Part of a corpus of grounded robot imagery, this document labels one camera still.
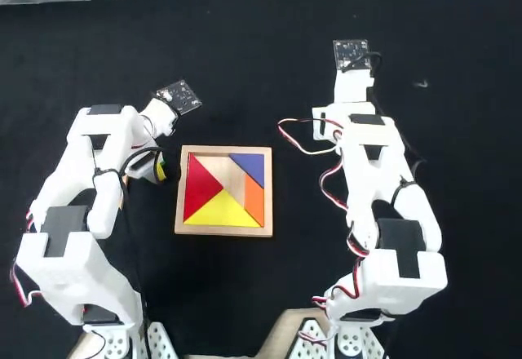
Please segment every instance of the blue triangle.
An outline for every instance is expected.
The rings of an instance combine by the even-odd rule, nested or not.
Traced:
[[[230,153],[228,155],[243,171],[264,188],[264,155],[261,153]]]

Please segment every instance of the orange piece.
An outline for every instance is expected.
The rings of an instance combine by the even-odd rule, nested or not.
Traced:
[[[264,227],[264,189],[248,174],[245,174],[245,209]]]

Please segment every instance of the tangram puzzle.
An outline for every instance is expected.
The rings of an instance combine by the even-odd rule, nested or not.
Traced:
[[[186,145],[176,233],[272,236],[272,150]]]

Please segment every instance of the circuit board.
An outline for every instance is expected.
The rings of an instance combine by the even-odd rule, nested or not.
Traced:
[[[166,101],[181,116],[199,108],[203,104],[184,80],[172,83],[156,91],[156,97]]]
[[[335,64],[339,70],[367,53],[369,53],[368,41],[364,39],[334,41]],[[355,64],[353,68],[371,69],[369,58]]]

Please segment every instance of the wooden frame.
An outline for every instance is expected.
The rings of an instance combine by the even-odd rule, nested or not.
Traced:
[[[264,225],[263,227],[206,226],[184,223],[184,199],[188,174],[188,155],[228,156],[230,153],[257,153],[264,156]],[[181,148],[181,177],[176,203],[175,233],[200,235],[231,235],[241,237],[271,237],[272,221],[272,149],[269,147],[237,147],[214,145],[184,145]]]

